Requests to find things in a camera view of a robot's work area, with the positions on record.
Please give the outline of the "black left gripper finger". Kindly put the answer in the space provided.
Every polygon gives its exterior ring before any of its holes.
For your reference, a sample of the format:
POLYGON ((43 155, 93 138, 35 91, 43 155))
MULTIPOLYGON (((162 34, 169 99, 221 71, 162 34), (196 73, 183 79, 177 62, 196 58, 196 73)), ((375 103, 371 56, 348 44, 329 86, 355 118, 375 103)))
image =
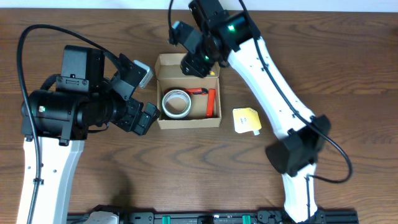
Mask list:
POLYGON ((112 55, 110 52, 105 52, 104 55, 117 68, 117 72, 113 78, 104 85, 106 92, 115 91, 121 96, 123 100, 128 100, 139 86, 141 81, 141 69, 124 54, 119 57, 112 55))
POLYGON ((132 131, 139 136, 145 135, 153 122, 157 120, 160 116, 160 110, 156 107, 156 105, 152 103, 148 103, 145 107, 144 111, 141 111, 138 120, 134 124, 132 131))

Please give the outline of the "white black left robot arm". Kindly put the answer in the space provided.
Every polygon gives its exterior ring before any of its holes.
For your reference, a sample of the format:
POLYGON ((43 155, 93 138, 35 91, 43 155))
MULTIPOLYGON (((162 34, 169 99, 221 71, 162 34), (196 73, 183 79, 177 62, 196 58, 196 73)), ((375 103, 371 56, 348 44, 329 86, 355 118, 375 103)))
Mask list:
POLYGON ((62 71, 46 79, 22 107, 25 171, 18 223, 65 223, 73 176, 89 134, 116 125, 142 136, 159 117, 152 103, 132 97, 153 73, 138 60, 120 55, 116 73, 104 76, 110 54, 67 45, 62 71))

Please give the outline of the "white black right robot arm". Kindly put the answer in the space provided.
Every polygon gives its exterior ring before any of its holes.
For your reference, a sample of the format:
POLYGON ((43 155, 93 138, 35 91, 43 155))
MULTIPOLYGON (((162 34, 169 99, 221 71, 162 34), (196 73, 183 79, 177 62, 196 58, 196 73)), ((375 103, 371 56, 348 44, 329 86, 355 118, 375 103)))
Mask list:
POLYGON ((313 222, 318 207, 311 176, 325 142, 322 134, 330 130, 328 118, 316 117, 291 90, 247 11, 231 15, 219 1, 191 1, 188 7, 197 28, 182 21, 169 23, 170 44, 187 50, 183 74, 204 78, 215 64, 238 72, 278 139, 266 147, 266 155, 282 175, 286 214, 295 223, 313 222))

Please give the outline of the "brown cardboard box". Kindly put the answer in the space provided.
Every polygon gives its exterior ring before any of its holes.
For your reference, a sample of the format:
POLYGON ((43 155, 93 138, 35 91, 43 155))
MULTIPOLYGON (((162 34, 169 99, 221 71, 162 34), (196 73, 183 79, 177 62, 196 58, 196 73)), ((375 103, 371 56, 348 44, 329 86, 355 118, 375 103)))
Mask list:
POLYGON ((157 122, 161 129, 184 129, 184 128, 217 128, 221 123, 221 101, 220 101, 220 67, 214 65, 211 71, 215 75, 205 78, 184 75, 180 68, 184 54, 160 54, 155 63, 155 75, 157 79, 157 107, 161 115, 157 122), (206 118, 206 106, 208 95, 190 95, 192 107, 190 113, 182 119, 169 118, 163 111, 162 99, 164 95, 179 88, 206 88, 215 89, 215 103, 213 117, 206 118))

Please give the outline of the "red utility knife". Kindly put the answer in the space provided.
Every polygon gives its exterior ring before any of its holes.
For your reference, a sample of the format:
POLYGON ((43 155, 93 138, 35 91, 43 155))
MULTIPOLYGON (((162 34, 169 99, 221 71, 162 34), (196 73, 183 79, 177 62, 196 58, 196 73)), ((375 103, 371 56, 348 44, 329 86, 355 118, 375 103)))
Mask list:
POLYGON ((207 95, 208 90, 206 88, 179 88, 189 95, 207 95))

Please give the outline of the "white masking tape roll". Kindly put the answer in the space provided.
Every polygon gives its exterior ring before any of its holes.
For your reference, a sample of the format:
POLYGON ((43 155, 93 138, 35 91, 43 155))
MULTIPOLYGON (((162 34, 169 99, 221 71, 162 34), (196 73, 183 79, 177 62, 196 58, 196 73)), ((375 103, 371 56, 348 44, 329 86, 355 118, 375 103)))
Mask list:
POLYGON ((191 110, 192 101, 183 90, 170 90, 162 99, 164 113, 172 119, 185 118, 191 110))

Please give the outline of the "red stapler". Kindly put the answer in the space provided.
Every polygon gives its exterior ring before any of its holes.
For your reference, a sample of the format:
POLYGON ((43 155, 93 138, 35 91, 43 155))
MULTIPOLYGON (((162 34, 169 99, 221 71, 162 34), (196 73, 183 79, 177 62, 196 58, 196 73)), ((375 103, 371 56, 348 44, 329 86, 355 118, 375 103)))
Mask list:
POLYGON ((215 89, 208 90, 208 101, 206 106, 206 118, 213 117, 214 103, 215 103, 215 89))

